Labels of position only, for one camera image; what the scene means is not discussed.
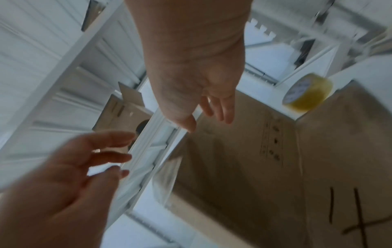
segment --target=hand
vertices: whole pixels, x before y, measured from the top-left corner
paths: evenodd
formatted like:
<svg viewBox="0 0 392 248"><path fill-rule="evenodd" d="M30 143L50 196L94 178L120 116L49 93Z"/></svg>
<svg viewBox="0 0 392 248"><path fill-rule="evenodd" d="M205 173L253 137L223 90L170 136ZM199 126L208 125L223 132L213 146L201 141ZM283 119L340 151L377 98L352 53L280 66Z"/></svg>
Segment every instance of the hand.
<svg viewBox="0 0 392 248"><path fill-rule="evenodd" d="M90 166L124 163L130 154L93 152L124 147L135 135L102 132L79 136L0 199L1 247L98 248L119 180L129 174L113 166L88 177Z"/></svg>
<svg viewBox="0 0 392 248"><path fill-rule="evenodd" d="M250 0L126 0L143 43L147 74L162 113L190 132L200 105L234 120L245 66Z"/></svg>

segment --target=large cardboard box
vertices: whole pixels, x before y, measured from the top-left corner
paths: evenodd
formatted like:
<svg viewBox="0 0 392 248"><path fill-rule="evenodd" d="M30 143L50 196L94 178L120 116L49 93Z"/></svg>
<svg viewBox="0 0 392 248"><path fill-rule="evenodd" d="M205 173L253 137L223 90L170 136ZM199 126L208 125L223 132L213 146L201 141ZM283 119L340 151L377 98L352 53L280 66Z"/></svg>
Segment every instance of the large cardboard box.
<svg viewBox="0 0 392 248"><path fill-rule="evenodd" d="M122 99L114 94L110 96L93 130L121 130L141 133L152 112L145 108L142 94L128 86L119 83ZM127 153L131 147L109 148L122 153Z"/></svg>
<svg viewBox="0 0 392 248"><path fill-rule="evenodd" d="M223 247L391 247L392 117L356 82L297 121L237 92L172 156L168 208Z"/></svg>

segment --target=person's right hand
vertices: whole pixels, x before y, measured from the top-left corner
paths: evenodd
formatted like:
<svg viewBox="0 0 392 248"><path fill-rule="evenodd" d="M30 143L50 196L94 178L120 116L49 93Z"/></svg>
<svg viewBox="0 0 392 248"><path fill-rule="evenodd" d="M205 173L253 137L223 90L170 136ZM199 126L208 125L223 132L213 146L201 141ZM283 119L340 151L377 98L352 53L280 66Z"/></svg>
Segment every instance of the person's right hand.
<svg viewBox="0 0 392 248"><path fill-rule="evenodd" d="M192 113L230 124L244 70L250 0L126 0L162 113L192 132Z"/></svg>

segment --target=yellow tape roll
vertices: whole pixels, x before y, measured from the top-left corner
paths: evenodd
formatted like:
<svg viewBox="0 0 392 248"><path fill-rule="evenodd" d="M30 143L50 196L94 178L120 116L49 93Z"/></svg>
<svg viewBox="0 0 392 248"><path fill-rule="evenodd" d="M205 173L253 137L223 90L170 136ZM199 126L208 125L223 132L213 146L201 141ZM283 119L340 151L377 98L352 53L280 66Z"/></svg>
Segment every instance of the yellow tape roll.
<svg viewBox="0 0 392 248"><path fill-rule="evenodd" d="M322 103L331 90L331 81L311 73L298 80L287 91L282 104L296 112L307 112Z"/></svg>

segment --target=forearm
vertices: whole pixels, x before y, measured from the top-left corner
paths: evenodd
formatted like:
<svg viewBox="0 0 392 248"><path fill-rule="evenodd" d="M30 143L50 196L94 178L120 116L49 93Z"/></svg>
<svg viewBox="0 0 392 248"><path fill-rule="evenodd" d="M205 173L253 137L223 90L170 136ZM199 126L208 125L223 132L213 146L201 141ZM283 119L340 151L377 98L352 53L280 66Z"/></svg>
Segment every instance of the forearm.
<svg viewBox="0 0 392 248"><path fill-rule="evenodd" d="M242 39L250 0L125 0L146 58L182 62L224 52Z"/></svg>

